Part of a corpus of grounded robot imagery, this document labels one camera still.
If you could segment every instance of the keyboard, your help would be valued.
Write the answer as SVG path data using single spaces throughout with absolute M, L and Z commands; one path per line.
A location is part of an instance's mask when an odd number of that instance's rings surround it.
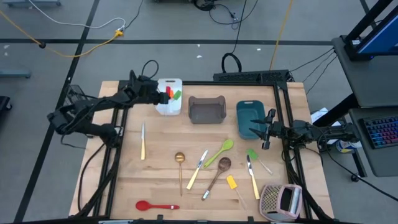
M 275 83 L 286 82 L 288 78 L 288 70 L 217 73 L 213 75 L 213 80 L 217 82 Z
M 398 116 L 361 120 L 373 149 L 398 145 Z

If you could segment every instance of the knife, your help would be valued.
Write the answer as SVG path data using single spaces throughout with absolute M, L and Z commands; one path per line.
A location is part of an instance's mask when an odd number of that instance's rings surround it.
M 257 200 L 259 200 L 260 199 L 259 190 L 257 189 L 256 180 L 254 179 L 253 169 L 251 167 L 250 156 L 248 155 L 246 159 L 248 160 L 249 174 L 251 176 L 251 182 L 253 183 L 254 196 L 256 197 Z
M 188 183 L 188 185 L 187 185 L 187 189 L 188 189 L 188 190 L 191 190 L 192 185 L 193 185 L 193 183 L 194 183 L 194 181 L 195 181 L 195 179 L 196 179 L 196 177 L 197 177 L 197 175 L 198 175 L 199 169 L 200 169 L 201 165 L 203 164 L 203 161 L 205 160 L 205 157 L 206 157 L 206 155 L 207 155 L 207 152 L 208 152 L 208 150 L 206 150 L 206 151 L 203 153 L 203 155 L 201 156 L 200 161 L 199 161 L 199 163 L 198 163 L 198 165 L 197 165 L 197 170 L 195 171 L 195 173 L 193 174 L 193 176 L 191 177 L 191 180 L 189 181 L 189 183 Z
M 142 123 L 141 128 L 141 160 L 145 159 L 145 122 Z

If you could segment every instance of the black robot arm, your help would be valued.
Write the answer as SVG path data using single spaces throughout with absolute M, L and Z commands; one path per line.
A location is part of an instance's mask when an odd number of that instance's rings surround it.
M 115 147 L 118 144 L 116 137 L 118 132 L 113 125 L 93 124 L 89 119 L 89 114 L 113 108 L 132 108 L 137 103 L 167 104 L 168 94 L 158 92 L 157 86 L 157 81 L 142 75 L 137 78 L 131 70 L 129 83 L 113 96 L 78 100 L 74 104 L 63 106 L 48 114 L 47 118 L 58 134 L 66 135 L 76 132 L 99 136 L 107 146 Z
M 358 142 L 359 133 L 356 126 L 347 123 L 341 126 L 316 127 L 309 122 L 295 120 L 293 127 L 286 127 L 280 121 L 272 121 L 275 116 L 275 109 L 271 109 L 263 120 L 253 120 L 252 122 L 265 124 L 265 131 L 250 129 L 257 134 L 263 141 L 262 148 L 269 149 L 269 137 L 277 137 L 289 141 L 290 147 L 305 147 L 306 144 L 313 141 L 324 141 L 331 139 L 340 139 L 343 141 Z

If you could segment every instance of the gray floor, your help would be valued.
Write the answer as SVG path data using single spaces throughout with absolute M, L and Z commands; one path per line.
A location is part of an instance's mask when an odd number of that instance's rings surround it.
M 94 0 L 62 1 L 60 8 L 47 7 L 45 12 L 60 21 L 85 23 Z M 139 0 L 101 0 L 93 25 L 113 17 L 130 20 Z M 231 10 L 240 15 L 243 1 L 224 0 Z M 371 7 L 376 0 L 367 0 Z M 248 1 L 246 9 L 254 4 Z M 241 39 L 276 40 L 288 0 L 259 1 L 251 17 L 243 23 Z M 34 9 L 0 9 L 35 37 L 43 39 L 79 39 L 83 28 L 56 25 Z M 229 22 L 223 9 L 214 11 L 214 17 Z M 295 1 L 287 21 L 282 40 L 322 40 L 347 34 L 364 16 L 359 0 L 308 0 Z M 89 39 L 107 39 L 119 26 L 114 22 L 103 29 L 90 30 Z M 18 30 L 0 19 L 0 39 L 24 39 Z M 144 0 L 141 14 L 125 32 L 130 40 L 203 39 L 231 40 L 236 31 L 230 26 L 215 24 L 207 12 L 201 12 L 183 0 L 163 0 L 153 3 Z M 67 54 L 73 54 L 77 44 L 49 44 Z M 85 44 L 83 51 L 93 45 Z M 221 71 L 221 57 L 232 45 L 216 44 L 146 44 L 101 47 L 78 62 L 72 83 L 79 84 L 87 94 L 96 95 L 104 80 L 127 79 L 130 69 L 141 72 L 143 64 L 155 59 L 160 64 L 157 78 L 176 77 L 183 80 L 211 80 Z M 275 58 L 274 69 L 293 69 L 324 53 L 331 46 L 281 45 Z M 244 71 L 267 70 L 273 45 L 239 45 L 236 55 L 241 59 Z M 39 154 L 48 122 L 45 115 L 57 103 L 60 90 L 72 60 L 61 58 L 34 44 L 0 44 L 0 67 L 26 68 L 32 71 L 31 79 L 0 79 L 0 95 L 12 97 L 14 108 L 0 126 L 0 223 L 14 220 L 19 203 L 29 181 L 35 160 Z M 318 63 L 310 64 L 294 72 L 296 81 L 302 81 Z M 227 70 L 236 66 L 227 61 Z M 308 90 L 325 65 L 306 82 Z M 308 94 L 311 110 L 332 108 L 351 93 L 348 82 L 335 60 L 328 67 L 315 88 Z M 75 190 L 83 151 L 61 146 L 59 136 L 54 135 L 40 173 L 36 188 L 25 215 L 25 221 L 66 217 Z M 86 139 L 72 135 L 68 142 L 84 146 Z M 354 170 L 351 156 L 334 154 L 344 165 Z M 326 181 L 331 195 L 335 217 L 346 222 L 398 223 L 397 204 L 362 183 L 352 183 L 349 174 L 341 170 L 330 158 L 324 156 Z M 396 194 L 397 177 L 377 178 L 372 175 L 364 160 L 368 181 Z

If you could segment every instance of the yellow cable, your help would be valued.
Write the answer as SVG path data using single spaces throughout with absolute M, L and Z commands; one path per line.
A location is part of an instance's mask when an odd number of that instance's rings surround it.
M 269 70 L 272 70 L 272 66 L 273 66 L 273 64 L 274 64 L 274 58 L 275 58 L 276 51 L 277 51 L 278 45 L 279 45 L 279 40 L 280 40 L 280 38 L 282 38 L 282 33 L 284 32 L 285 24 L 286 24 L 287 18 L 289 17 L 289 12 L 290 12 L 290 9 L 292 8 L 292 4 L 293 4 L 293 0 L 290 0 L 289 6 L 288 6 L 288 8 L 287 8 L 287 10 L 286 10 L 285 19 L 284 19 L 284 21 L 283 21 L 283 23 L 282 23 L 282 27 L 280 28 L 279 35 L 278 35 L 278 39 L 276 40 L 276 45 L 275 45 L 275 49 L 274 49 L 274 54 L 272 54 L 271 64 L 269 65 Z
M 35 38 L 33 38 L 31 35 L 29 35 L 27 32 L 25 32 L 22 28 L 20 28 L 17 24 L 15 24 L 14 21 L 12 21 L 7 15 L 5 15 L 5 13 L 2 12 L 2 10 L 0 10 L 0 14 L 9 22 L 11 23 L 15 28 L 17 28 L 19 31 L 21 31 L 23 34 L 25 34 L 30 40 L 32 40 L 33 42 L 35 42 L 36 44 L 42 45 L 42 43 L 38 40 L 36 40 Z M 75 58 L 75 57 L 81 57 L 84 56 L 86 54 L 91 53 L 93 50 L 97 49 L 98 47 L 104 46 L 105 44 L 110 43 L 112 40 L 116 39 L 117 37 L 123 36 L 123 32 L 121 32 L 120 30 L 116 30 L 114 36 L 112 38 L 110 38 L 109 40 L 103 42 L 102 44 L 98 44 L 97 46 L 93 47 L 92 49 L 89 49 L 87 52 L 82 53 L 80 55 L 64 55 L 50 47 L 46 47 L 45 49 L 56 53 L 59 56 L 62 57 L 68 57 L 68 58 Z

